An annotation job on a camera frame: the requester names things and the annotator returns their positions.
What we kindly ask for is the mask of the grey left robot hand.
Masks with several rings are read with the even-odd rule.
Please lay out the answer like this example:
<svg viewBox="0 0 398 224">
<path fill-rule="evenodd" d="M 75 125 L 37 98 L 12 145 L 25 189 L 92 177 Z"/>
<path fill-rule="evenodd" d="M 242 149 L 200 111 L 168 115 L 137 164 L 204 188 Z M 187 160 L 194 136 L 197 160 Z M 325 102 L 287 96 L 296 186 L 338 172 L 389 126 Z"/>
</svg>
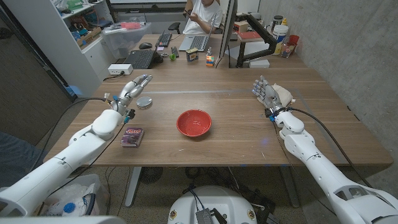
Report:
<svg viewBox="0 0 398 224">
<path fill-rule="evenodd" d="M 121 116 L 124 116 L 132 99 L 138 97 L 151 80 L 152 75 L 144 74 L 128 82 L 123 87 L 119 96 L 111 103 L 112 109 L 117 111 Z"/>
</svg>

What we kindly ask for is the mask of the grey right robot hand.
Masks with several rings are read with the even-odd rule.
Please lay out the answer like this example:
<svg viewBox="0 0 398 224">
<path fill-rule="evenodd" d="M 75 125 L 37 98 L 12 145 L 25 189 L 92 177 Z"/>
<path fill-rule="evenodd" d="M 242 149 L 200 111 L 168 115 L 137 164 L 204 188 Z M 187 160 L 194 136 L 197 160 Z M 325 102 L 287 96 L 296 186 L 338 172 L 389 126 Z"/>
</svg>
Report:
<svg viewBox="0 0 398 224">
<path fill-rule="evenodd" d="M 291 93 L 279 85 L 270 85 L 261 75 L 255 80 L 252 92 L 257 99 L 269 110 L 269 114 L 277 116 L 292 101 Z"/>
</svg>

